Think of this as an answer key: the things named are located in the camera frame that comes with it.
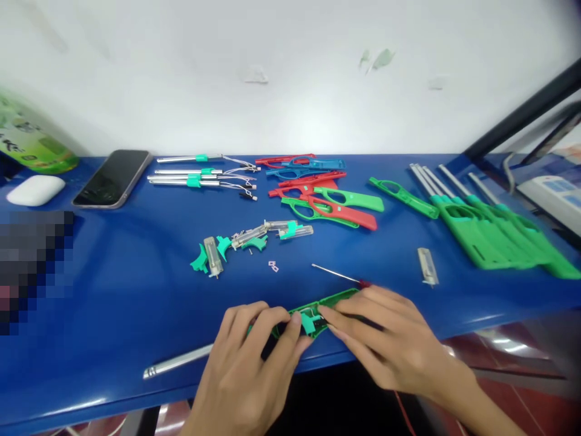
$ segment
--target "wire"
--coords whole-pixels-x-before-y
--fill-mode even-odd
[[[225,188],[230,188],[230,189],[243,190],[246,193],[246,195],[248,195],[249,197],[253,197],[252,193],[242,185],[235,185],[234,183],[229,183],[229,182],[220,182],[220,186],[225,187]]]
[[[249,182],[250,180],[256,180],[255,177],[241,176],[240,174],[235,174],[233,176],[231,176],[230,174],[228,174],[227,176],[219,175],[217,177],[217,179],[218,180],[220,180],[220,179],[240,179],[240,180],[244,180],[245,182]]]
[[[504,159],[502,161],[502,169],[504,170],[504,174],[506,175],[507,179],[508,179],[508,193],[509,194],[514,194],[514,187],[515,187],[515,182],[514,182],[514,176],[513,176],[513,172],[510,170],[510,167],[508,166],[508,163],[510,162],[510,160],[513,158],[514,156],[514,152],[512,152],[511,154],[509,154],[506,159]]]
[[[405,424],[407,425],[407,429],[410,431],[412,436],[416,436],[416,432],[412,428],[412,423],[410,422],[410,419],[407,417],[407,413],[405,413],[404,405],[401,402],[398,391],[393,391],[393,393],[395,394],[395,397],[398,399],[399,408],[401,409],[401,413],[404,416]]]
[[[250,167],[248,169],[252,169],[254,171],[259,171],[259,169],[257,168],[256,165],[254,165],[254,164],[252,164],[250,162],[246,162],[245,160],[234,159],[232,157],[224,156],[223,154],[222,154],[222,159],[231,160],[232,162],[236,162],[237,164],[242,164],[242,165],[246,165],[247,167]]]
[[[107,436],[113,436],[115,433],[117,433],[119,430],[121,430],[121,427],[123,427],[123,424],[125,424],[125,420],[127,419],[127,417],[123,418],[123,421],[121,421],[121,424],[119,424],[117,426],[117,428],[115,430],[113,430],[111,433],[109,433]],[[74,429],[70,428],[70,427],[65,427],[65,430],[71,435],[71,436],[80,436]]]
[[[233,174],[233,173],[235,173],[237,171],[247,171],[247,170],[248,171],[254,171],[254,172],[258,171],[258,170],[255,170],[253,168],[250,168],[250,167],[240,167],[240,168],[233,168],[231,170],[226,170],[226,171],[224,171],[223,174]]]

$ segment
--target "hand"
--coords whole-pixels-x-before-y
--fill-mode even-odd
[[[264,362],[260,354],[281,322],[288,325]],[[312,342],[300,331],[300,314],[291,318],[282,307],[228,309],[181,435],[263,435],[283,411],[292,374]]]
[[[440,403],[462,385],[476,383],[472,371],[438,342],[416,306],[395,292],[371,286],[338,302],[335,310],[318,310],[383,389]],[[364,317],[383,331],[342,314]]]

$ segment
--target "power strip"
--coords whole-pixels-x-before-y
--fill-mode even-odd
[[[559,176],[539,176],[517,186],[535,204],[581,236],[581,189]]]

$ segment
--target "white wall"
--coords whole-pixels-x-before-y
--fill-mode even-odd
[[[81,154],[461,152],[581,56],[573,0],[37,0],[62,41],[22,1],[0,85]]]

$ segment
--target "green bottle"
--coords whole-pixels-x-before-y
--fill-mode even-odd
[[[41,174],[61,174],[79,164],[72,151],[26,120],[17,106],[2,95],[0,151]]]

